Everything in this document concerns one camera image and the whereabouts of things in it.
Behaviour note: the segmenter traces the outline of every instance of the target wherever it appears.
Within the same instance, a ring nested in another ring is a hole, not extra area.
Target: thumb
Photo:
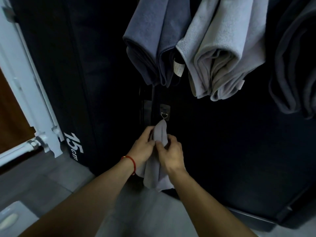
[[[152,147],[154,147],[155,146],[155,141],[154,140],[148,141],[148,144],[151,145]]]
[[[156,148],[159,154],[167,151],[160,141],[156,141]]]

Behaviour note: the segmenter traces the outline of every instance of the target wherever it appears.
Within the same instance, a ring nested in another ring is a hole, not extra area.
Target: fabric tag
[[[175,60],[173,60],[173,72],[178,77],[182,77],[184,67],[185,67],[185,64],[180,64],[180,63],[177,63]]]
[[[244,85],[244,83],[245,83],[245,80],[239,81],[238,84],[236,85],[236,88],[237,88],[238,90],[241,90],[241,88],[242,88],[242,86]]]

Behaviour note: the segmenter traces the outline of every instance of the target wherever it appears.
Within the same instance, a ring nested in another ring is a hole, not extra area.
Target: metal hook
[[[160,115],[161,115],[161,117],[162,117],[163,119],[167,119],[168,116],[169,116],[168,112],[167,112],[167,113],[161,112]]]

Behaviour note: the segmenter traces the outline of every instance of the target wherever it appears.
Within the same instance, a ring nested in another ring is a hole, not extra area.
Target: gray tile floor
[[[64,154],[38,153],[0,176],[0,210],[20,200],[38,217],[51,210],[94,178],[86,168]],[[316,219],[299,230],[276,227],[262,237],[316,236]],[[127,183],[98,237],[197,236],[183,204],[164,193]]]

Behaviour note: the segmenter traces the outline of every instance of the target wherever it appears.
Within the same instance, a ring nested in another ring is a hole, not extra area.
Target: red string bracelet
[[[128,158],[128,159],[130,159],[130,160],[133,162],[133,164],[134,164],[134,172],[132,173],[132,175],[135,175],[136,163],[135,163],[135,161],[133,160],[133,158],[130,157],[130,156],[128,156],[128,155],[123,156],[121,159],[123,159],[123,158]]]

